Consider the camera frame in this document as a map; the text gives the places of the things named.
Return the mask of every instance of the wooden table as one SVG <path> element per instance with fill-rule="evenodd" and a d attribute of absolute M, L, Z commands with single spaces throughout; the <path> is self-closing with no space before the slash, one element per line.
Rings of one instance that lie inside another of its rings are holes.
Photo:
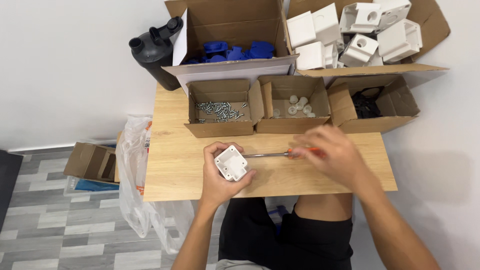
<path fill-rule="evenodd" d="M 199 199 L 202 194 L 203 148 L 215 141 L 236 142 L 245 154 L 279 153 L 294 147 L 292 134 L 195 138 L 188 122 L 188 99 L 181 88 L 157 85 L 144 201 Z M 397 190 L 380 133 L 348 135 L 385 191 Z M 284 157 L 249 159 L 258 173 L 237 197 L 285 196 L 350 192 L 320 174 L 305 160 Z"/>

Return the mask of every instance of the plastic bag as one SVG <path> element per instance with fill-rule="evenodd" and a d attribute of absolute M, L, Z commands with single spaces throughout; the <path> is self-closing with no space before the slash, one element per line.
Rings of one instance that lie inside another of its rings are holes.
<path fill-rule="evenodd" d="M 144 238 L 153 226 L 168 254 L 178 253 L 193 220 L 191 201 L 143 202 L 150 147 L 151 117 L 129 116 L 117 144 L 120 210 L 123 218 Z M 179 238 L 166 227 L 175 226 Z"/>

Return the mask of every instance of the left hand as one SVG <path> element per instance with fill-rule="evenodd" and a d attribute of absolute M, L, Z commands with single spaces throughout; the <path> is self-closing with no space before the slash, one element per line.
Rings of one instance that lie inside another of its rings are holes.
<path fill-rule="evenodd" d="M 257 170 L 251 170 L 238 182 L 230 182 L 222 177 L 214 158 L 231 145 L 240 153 L 243 152 L 243 148 L 236 143 L 214 142 L 204 148 L 204 186 L 200 201 L 215 209 L 249 186 L 257 173 Z"/>

